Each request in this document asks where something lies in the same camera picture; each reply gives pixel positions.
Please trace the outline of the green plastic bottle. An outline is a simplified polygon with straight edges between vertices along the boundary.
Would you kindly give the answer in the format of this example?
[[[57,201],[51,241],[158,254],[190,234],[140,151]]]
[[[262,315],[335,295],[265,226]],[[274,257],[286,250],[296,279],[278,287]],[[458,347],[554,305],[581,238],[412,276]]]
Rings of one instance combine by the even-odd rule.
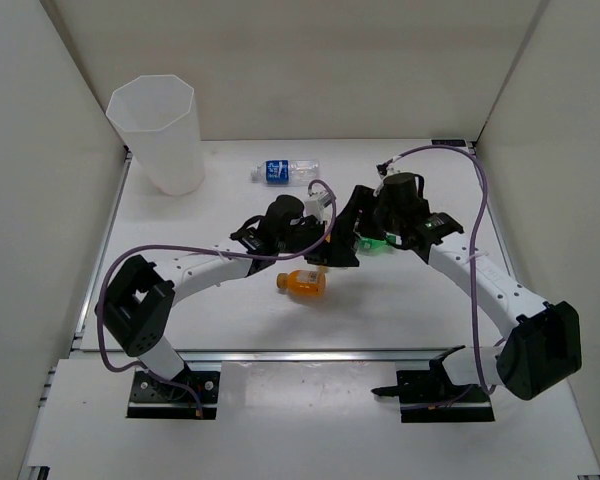
[[[393,247],[388,241],[396,243],[398,238],[393,234],[387,234],[384,240],[361,237],[358,244],[358,253],[366,256],[376,256],[391,253]]]

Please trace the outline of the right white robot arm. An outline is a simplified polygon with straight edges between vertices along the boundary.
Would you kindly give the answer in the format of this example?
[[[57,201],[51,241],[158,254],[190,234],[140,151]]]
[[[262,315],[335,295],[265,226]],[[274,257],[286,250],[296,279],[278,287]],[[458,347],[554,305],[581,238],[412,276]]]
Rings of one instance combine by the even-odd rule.
[[[431,361],[425,382],[438,398],[450,400],[465,385],[478,385],[503,386],[531,400],[581,369],[575,308],[526,289],[480,252],[452,216],[432,211],[422,176],[397,173],[377,189],[355,186],[331,242],[342,246],[356,236],[415,253],[469,296],[473,323],[484,312],[499,331],[498,346],[454,347]]]

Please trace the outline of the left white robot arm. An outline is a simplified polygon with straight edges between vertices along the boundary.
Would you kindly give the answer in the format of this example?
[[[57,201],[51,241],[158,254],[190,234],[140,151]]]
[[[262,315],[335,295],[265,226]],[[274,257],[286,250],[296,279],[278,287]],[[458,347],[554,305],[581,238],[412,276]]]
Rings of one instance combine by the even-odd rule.
[[[326,247],[336,222],[323,211],[337,210],[330,190],[309,193],[305,200],[280,195],[266,213],[246,220],[224,241],[197,248],[169,245],[172,258],[149,261],[148,246],[136,247],[116,259],[101,284],[95,306],[98,348],[105,368],[111,363],[105,337],[111,335],[130,358],[126,369],[139,367],[168,400],[199,389],[193,372],[165,336],[171,310],[185,299],[225,282],[255,276],[278,262],[308,259]]]

